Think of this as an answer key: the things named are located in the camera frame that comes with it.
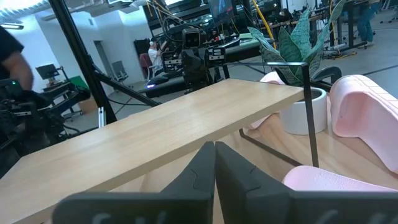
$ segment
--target wooden table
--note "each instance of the wooden table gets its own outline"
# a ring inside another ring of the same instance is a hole
[[[0,180],[0,223],[44,222],[70,194],[115,189],[302,98],[228,79],[25,156]]]

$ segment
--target black metal frame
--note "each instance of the black metal frame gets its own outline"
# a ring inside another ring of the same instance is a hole
[[[92,59],[88,54],[83,41],[81,40],[80,34],[69,13],[65,1],[49,0],[49,2],[55,16],[60,23],[62,31],[68,40],[69,46],[72,49],[72,52],[79,64],[80,70],[87,82],[88,88],[90,89],[97,106],[99,108],[103,107],[106,112],[106,124],[111,124],[117,121],[117,119],[111,104],[109,103],[108,97],[106,96],[106,93],[101,85],[101,82],[104,82],[149,106],[157,106],[160,104],[130,88],[121,85],[120,83],[113,82],[112,79],[103,75],[98,68],[93,65]]]
[[[314,167],[319,167],[318,160],[318,149],[317,149],[317,137],[315,135],[315,126],[313,120],[313,110],[312,110],[312,97],[311,97],[311,81],[310,81],[310,67],[305,62],[268,62],[268,63],[227,63],[223,65],[223,71],[225,78],[229,78],[228,65],[264,65],[271,67],[284,67],[284,66],[299,66],[303,71],[303,91],[304,91],[304,101],[305,101],[305,110],[307,112],[307,124],[308,124],[308,134],[310,138],[310,148],[311,148],[311,157],[312,157],[312,165]],[[289,156],[276,151],[275,149],[266,146],[265,144],[259,142],[258,140],[246,135],[243,129],[239,130],[239,134],[242,138],[248,140],[249,142],[255,144],[256,146],[264,149],[265,151],[271,153],[272,155],[282,159],[293,166],[302,165],[300,162],[290,158]]]

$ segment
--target potted plant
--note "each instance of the potted plant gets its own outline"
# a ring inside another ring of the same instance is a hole
[[[329,34],[329,26],[340,16],[347,0],[341,0],[331,13],[328,24],[318,35],[318,40],[312,48],[310,43],[310,21],[306,10],[295,29],[289,33],[281,27],[279,30],[279,50],[274,49],[267,42],[263,34],[255,28],[248,27],[253,38],[260,43],[262,59],[265,62],[307,62],[310,67],[310,78],[314,79],[319,69],[323,55],[323,44]],[[299,67],[274,67],[280,80],[286,85],[303,86],[303,75]],[[326,92],[312,87],[312,107],[315,122],[315,132],[323,131],[327,127]],[[304,101],[298,101],[290,107],[280,111],[280,119],[284,130],[292,134],[308,134],[307,115]]]

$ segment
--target doorway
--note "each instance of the doorway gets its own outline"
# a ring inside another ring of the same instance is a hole
[[[102,46],[101,41],[100,40],[94,40],[94,44],[95,44],[95,47],[97,48],[97,51],[98,51],[99,57],[101,58],[102,64],[105,67],[106,74],[109,77],[111,77],[112,79],[115,80],[115,76],[114,76],[114,73],[112,71],[111,64],[109,63],[109,60],[108,60],[108,58],[107,58],[107,56],[105,54],[105,51],[104,51],[104,48]]]

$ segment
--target man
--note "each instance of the man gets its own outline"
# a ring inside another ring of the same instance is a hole
[[[369,0],[369,4],[361,12],[361,17],[358,19],[357,28],[359,36],[366,46],[373,45],[373,30],[370,20],[374,14],[379,10],[380,0]]]
[[[21,55],[24,48],[18,40],[0,26],[0,79],[13,78],[19,80],[24,90],[31,90],[33,74],[29,64]],[[0,131],[0,144],[8,140]],[[19,155],[13,148],[0,151],[0,178],[19,160]]]
[[[165,44],[166,41],[162,44],[160,50],[157,50],[157,42],[155,37],[153,37],[149,42],[148,55],[152,62],[154,77],[163,72],[163,61],[161,55]]]

